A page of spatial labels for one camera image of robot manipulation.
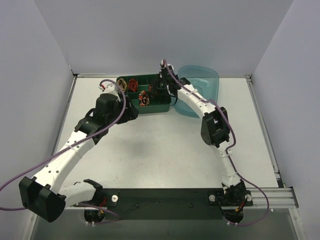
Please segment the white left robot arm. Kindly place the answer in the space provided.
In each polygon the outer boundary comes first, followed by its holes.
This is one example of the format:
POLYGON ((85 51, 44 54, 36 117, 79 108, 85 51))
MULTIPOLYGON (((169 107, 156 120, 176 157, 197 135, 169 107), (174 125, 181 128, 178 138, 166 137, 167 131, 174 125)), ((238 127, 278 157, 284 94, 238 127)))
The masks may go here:
POLYGON ((19 182, 22 205, 51 223, 65 208, 84 202, 103 200, 101 184, 91 179, 69 187, 62 184, 80 159, 104 137, 114 124, 123 124, 138 117, 139 111, 127 95, 102 93, 84 118, 75 126, 61 153, 32 178, 19 182))

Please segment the teal transparent plastic tub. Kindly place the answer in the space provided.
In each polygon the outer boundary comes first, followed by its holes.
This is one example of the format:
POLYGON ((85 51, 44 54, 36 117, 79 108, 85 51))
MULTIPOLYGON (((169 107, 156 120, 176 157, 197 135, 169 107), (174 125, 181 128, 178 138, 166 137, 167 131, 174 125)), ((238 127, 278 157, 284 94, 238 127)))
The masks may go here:
MULTIPOLYGON (((219 75, 211 68, 186 65, 179 69, 178 77, 186 78, 206 100, 218 100, 219 75)), ((198 118, 199 116, 182 100, 178 99, 173 108, 181 115, 198 118)))

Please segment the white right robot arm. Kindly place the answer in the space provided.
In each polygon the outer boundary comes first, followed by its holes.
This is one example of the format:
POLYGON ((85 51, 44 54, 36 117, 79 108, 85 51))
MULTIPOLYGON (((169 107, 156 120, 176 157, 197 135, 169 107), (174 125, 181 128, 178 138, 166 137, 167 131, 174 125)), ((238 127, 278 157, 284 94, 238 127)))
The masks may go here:
POLYGON ((221 184, 224 199, 230 205, 246 199, 246 186, 231 163, 227 143, 234 134, 224 107, 218 107, 213 100, 205 99, 186 78, 178 78, 173 66, 166 61, 160 63, 157 79, 150 87, 157 95, 170 95, 187 104, 201 119, 200 135, 205 144, 212 147, 219 157, 221 184))

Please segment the green compartment organizer box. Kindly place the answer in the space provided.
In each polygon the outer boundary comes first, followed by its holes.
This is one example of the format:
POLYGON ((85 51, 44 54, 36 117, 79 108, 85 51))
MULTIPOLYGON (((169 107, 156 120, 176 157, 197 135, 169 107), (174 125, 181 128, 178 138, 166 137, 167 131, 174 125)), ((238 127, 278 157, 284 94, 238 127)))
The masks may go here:
POLYGON ((116 82, 139 114, 164 113, 170 110, 171 97, 153 92, 152 84, 158 78, 158 74, 124 75, 119 76, 116 82))

